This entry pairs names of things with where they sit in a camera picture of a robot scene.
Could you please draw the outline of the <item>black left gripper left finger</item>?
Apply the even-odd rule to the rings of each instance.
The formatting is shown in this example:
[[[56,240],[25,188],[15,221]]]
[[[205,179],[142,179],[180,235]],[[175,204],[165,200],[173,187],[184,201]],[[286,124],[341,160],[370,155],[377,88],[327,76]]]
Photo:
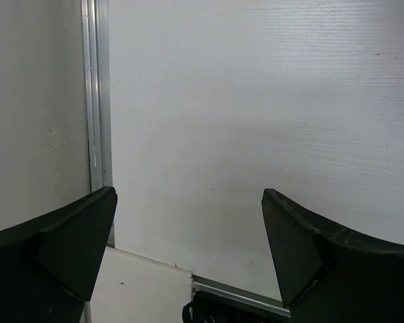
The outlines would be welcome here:
[[[105,186],[0,231],[0,322],[79,322],[117,205]]]

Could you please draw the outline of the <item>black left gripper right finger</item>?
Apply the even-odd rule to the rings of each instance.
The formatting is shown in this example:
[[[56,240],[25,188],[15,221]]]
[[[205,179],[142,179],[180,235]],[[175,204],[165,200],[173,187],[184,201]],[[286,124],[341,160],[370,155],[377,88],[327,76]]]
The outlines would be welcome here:
[[[292,322],[404,322],[404,245],[336,223],[272,188],[261,204]]]

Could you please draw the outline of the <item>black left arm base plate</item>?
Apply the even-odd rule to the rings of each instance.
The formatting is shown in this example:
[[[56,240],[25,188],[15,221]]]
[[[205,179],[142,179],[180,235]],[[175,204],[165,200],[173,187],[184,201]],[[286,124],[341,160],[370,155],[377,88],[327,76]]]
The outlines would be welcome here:
[[[197,291],[182,309],[184,323],[280,323],[291,319],[205,291]]]

